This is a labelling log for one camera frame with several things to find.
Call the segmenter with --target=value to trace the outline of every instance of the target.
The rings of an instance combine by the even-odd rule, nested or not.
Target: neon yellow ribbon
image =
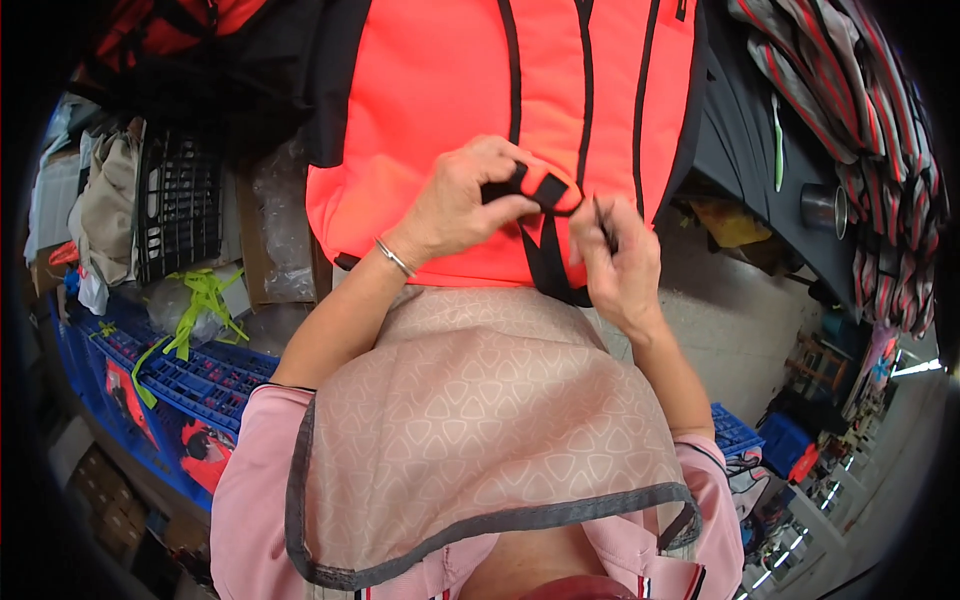
[[[221,293],[232,285],[241,274],[243,274],[243,269],[238,269],[227,281],[222,281],[214,275],[212,269],[187,271],[182,275],[179,273],[168,275],[168,277],[174,279],[182,278],[183,284],[190,288],[192,293],[190,294],[190,306],[183,312],[183,316],[177,324],[177,334],[174,336],[173,341],[163,349],[164,354],[168,354],[170,350],[176,349],[177,358],[180,360],[189,358],[190,332],[193,331],[193,326],[197,323],[197,317],[200,316],[200,312],[205,308],[212,311],[220,317],[229,328],[233,329],[237,333],[237,339],[243,338],[248,341],[250,340],[247,334],[241,331],[240,327],[230,318],[227,305],[221,296]]]
[[[100,331],[94,331],[90,335],[86,336],[88,339],[92,340],[98,335],[102,335],[105,338],[108,338],[110,337],[110,335],[113,334],[114,331],[117,330],[116,325],[113,324],[113,321],[109,323],[104,323],[103,321],[100,321],[97,324],[100,326]]]
[[[140,395],[140,399],[143,400],[143,403],[146,404],[147,408],[149,409],[153,409],[156,406],[156,396],[154,396],[153,392],[140,385],[140,382],[137,380],[136,376],[140,373],[140,367],[143,366],[143,362],[147,360],[147,357],[150,356],[150,353],[159,348],[160,344],[163,344],[169,339],[170,336],[168,335],[162,340],[157,341],[156,344],[150,346],[150,348],[148,348],[147,351],[140,356],[140,359],[136,361],[136,364],[133,365],[133,371],[130,372],[130,379],[133,382],[133,388]]]

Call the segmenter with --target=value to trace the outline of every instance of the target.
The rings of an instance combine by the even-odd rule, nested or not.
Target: zipper
[[[590,46],[590,14],[593,0],[573,0],[580,16],[580,41],[584,47],[584,131],[580,136],[580,152],[577,157],[577,186],[584,188],[584,173],[587,170],[587,149],[590,145],[590,128],[593,125],[593,51]]]
[[[634,186],[636,187],[636,209],[643,215],[643,188],[640,185],[640,126],[643,121],[643,96],[647,91],[647,71],[650,68],[650,50],[654,44],[654,28],[657,25],[657,12],[660,0],[650,0],[650,14],[647,15],[647,34],[643,39],[643,56],[640,59],[640,76],[636,82],[636,107],[634,108]]]

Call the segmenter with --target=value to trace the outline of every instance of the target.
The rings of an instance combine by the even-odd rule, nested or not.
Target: silver bangle
[[[396,264],[400,268],[400,270],[403,272],[403,274],[407,276],[408,279],[414,279],[417,277],[417,274],[411,271],[405,264],[403,264],[403,261],[400,260],[396,254],[394,254],[393,252],[390,252],[390,249],[384,245],[384,243],[380,240],[380,238],[374,237],[373,241],[376,242],[376,246],[380,249],[381,252],[383,252],[383,255],[387,257],[387,260]]]

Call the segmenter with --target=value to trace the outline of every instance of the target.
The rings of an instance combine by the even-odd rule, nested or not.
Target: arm
[[[600,222],[616,237],[613,255]],[[571,261],[586,263],[590,299],[600,316],[630,339],[634,362],[657,395],[671,433],[713,440],[707,392],[660,312],[657,235],[643,225],[636,207],[622,199],[584,201],[570,220],[570,231]]]
[[[646,334],[631,338],[634,364],[650,382],[670,426],[670,433],[687,433],[713,440],[713,416],[707,391],[686,361],[669,325],[660,317]]]
[[[415,271],[426,261],[461,252],[540,205],[522,196],[482,204],[480,186],[506,181],[516,161],[538,162],[502,137],[482,136],[437,159],[434,174],[384,245]],[[338,369],[370,351],[406,275],[373,248],[313,310],[287,345],[271,381],[317,389]]]

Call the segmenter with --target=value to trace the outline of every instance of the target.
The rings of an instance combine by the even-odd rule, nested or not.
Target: hand
[[[611,256],[603,231],[616,236]],[[644,343],[663,325],[657,287],[660,242],[643,225],[636,206],[622,198],[584,199],[570,218],[570,263],[587,266],[587,289],[597,313],[634,343]]]
[[[480,186],[508,180],[516,160],[540,162],[494,135],[477,137],[466,147],[441,155],[430,181],[406,216],[384,236],[384,243],[416,270],[432,258],[462,252],[507,223],[540,212],[539,204],[523,196],[481,203]]]

